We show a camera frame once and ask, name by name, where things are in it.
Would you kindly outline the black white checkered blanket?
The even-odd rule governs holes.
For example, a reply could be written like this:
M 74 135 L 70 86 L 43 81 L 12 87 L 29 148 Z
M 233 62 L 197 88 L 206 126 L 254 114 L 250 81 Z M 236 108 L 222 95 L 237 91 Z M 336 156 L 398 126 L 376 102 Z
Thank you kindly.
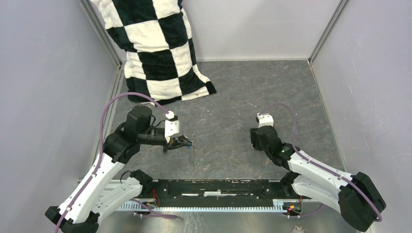
M 198 68 L 190 22 L 180 0 L 95 0 L 105 30 L 126 53 L 133 102 L 161 105 L 215 94 Z

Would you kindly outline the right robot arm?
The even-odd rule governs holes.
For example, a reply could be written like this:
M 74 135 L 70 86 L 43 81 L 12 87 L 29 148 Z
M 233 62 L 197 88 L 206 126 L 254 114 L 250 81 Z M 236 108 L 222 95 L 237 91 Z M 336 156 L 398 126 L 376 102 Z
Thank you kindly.
M 341 214 L 354 229 L 365 232 L 381 221 L 387 205 L 371 178 L 353 175 L 312 158 L 298 147 L 282 142 L 272 126 L 250 129 L 254 150 L 263 151 L 279 167 L 288 170 L 282 178 L 281 193 L 318 201 Z

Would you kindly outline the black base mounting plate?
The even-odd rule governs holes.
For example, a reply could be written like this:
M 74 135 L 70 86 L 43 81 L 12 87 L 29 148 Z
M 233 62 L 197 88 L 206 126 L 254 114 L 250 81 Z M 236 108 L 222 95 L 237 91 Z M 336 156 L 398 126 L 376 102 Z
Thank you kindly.
M 154 180 L 136 196 L 160 207 L 270 207 L 300 196 L 280 180 Z

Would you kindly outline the metal key organizer plate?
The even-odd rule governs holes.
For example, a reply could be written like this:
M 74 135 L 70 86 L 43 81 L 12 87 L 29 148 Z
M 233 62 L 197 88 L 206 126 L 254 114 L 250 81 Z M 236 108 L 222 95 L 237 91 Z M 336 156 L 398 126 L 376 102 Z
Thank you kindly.
M 195 156 L 196 156 L 196 134 L 194 132 L 191 133 L 192 136 L 192 166 L 193 170 L 195 170 Z

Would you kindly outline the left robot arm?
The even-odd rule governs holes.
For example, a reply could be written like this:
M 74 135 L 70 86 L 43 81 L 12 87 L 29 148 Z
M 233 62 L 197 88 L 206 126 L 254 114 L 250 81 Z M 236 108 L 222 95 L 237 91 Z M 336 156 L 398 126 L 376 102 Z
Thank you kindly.
M 132 198 L 146 198 L 154 192 L 153 179 L 141 170 L 131 172 L 118 187 L 102 196 L 106 186 L 140 151 L 141 145 L 161 146 L 163 152 L 190 147 L 192 142 L 178 135 L 177 117 L 169 114 L 165 126 L 147 106 L 136 106 L 103 143 L 103 150 L 76 189 L 59 206 L 47 209 L 46 217 L 64 233 L 95 233 L 101 222 Z

